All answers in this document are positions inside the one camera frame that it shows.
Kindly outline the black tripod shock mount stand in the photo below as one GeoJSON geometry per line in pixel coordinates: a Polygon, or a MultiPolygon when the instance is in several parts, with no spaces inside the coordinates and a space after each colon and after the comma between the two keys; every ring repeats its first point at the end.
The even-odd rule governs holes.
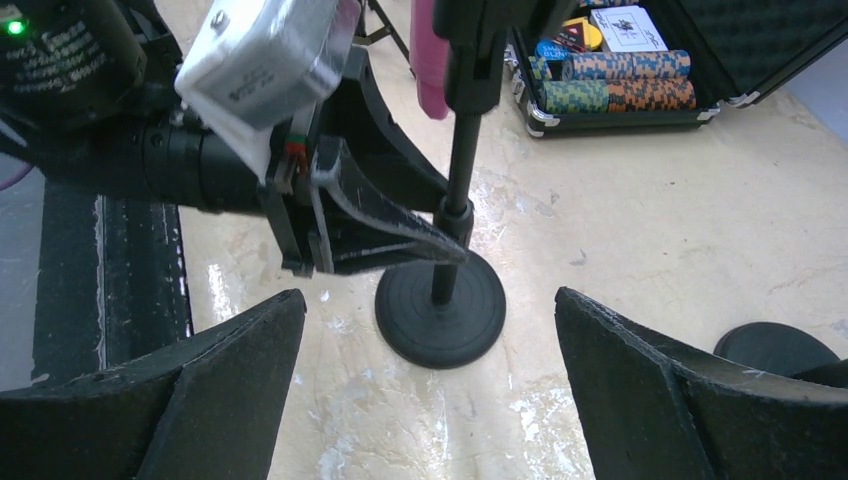
{"type": "Polygon", "coordinates": [[[400,33],[389,19],[378,0],[359,0],[360,16],[354,33],[353,43],[359,46],[371,46],[385,38],[390,38],[406,61],[410,60],[410,52],[400,33]],[[381,22],[381,26],[369,31],[366,26],[368,12],[373,12],[381,22]]]}

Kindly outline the black round base mic stand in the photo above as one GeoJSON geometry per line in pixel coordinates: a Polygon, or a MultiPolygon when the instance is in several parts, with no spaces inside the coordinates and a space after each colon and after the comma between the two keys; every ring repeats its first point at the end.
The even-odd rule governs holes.
{"type": "Polygon", "coordinates": [[[847,383],[847,364],[823,342],[774,322],[752,322],[724,334],[717,357],[755,370],[831,386],[847,383]]]}

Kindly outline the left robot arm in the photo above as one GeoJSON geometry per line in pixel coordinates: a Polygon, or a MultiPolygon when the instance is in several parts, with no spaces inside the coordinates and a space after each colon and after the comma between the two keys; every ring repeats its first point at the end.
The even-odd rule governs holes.
{"type": "Polygon", "coordinates": [[[5,1],[1,150],[97,194],[262,216],[298,276],[462,264],[360,9],[217,1],[183,53],[152,1],[5,1]]]}

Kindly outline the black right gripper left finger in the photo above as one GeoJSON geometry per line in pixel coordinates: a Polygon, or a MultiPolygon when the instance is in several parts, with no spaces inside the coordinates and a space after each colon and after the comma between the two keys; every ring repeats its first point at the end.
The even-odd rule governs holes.
{"type": "Polygon", "coordinates": [[[282,291],[188,339],[1,396],[5,479],[264,479],[307,307],[282,291]]]}

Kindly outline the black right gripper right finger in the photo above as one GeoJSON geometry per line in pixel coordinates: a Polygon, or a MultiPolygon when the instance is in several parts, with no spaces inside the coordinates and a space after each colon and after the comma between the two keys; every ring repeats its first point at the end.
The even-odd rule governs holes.
{"type": "Polygon", "coordinates": [[[755,370],[563,287],[555,320],[599,479],[843,479],[847,383],[755,370]]]}

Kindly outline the pink microphone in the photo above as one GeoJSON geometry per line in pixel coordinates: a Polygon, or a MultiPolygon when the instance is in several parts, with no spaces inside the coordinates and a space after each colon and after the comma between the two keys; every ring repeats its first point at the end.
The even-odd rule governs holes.
{"type": "Polygon", "coordinates": [[[430,119],[444,120],[450,111],[444,88],[449,44],[434,33],[434,4],[433,0],[411,1],[410,65],[419,106],[430,119]]]}

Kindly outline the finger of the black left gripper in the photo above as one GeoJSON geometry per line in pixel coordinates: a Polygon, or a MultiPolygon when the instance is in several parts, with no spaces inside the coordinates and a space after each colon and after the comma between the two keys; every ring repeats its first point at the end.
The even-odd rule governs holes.
{"type": "Polygon", "coordinates": [[[315,269],[359,273],[407,262],[461,264],[469,251],[382,194],[356,164],[340,137],[321,137],[312,158],[307,234],[315,269]]]}
{"type": "Polygon", "coordinates": [[[331,133],[346,140],[366,179],[389,200],[412,211],[439,209],[447,179],[394,121],[364,48],[352,47],[331,95],[331,133]]]}

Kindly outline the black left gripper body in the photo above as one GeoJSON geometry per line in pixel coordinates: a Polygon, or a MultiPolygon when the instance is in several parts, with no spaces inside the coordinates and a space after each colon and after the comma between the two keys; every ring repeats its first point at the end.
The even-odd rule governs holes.
{"type": "Polygon", "coordinates": [[[322,137],[320,115],[298,112],[275,128],[261,205],[282,254],[282,268],[298,277],[341,275],[331,216],[337,202],[344,145],[322,137]]]}

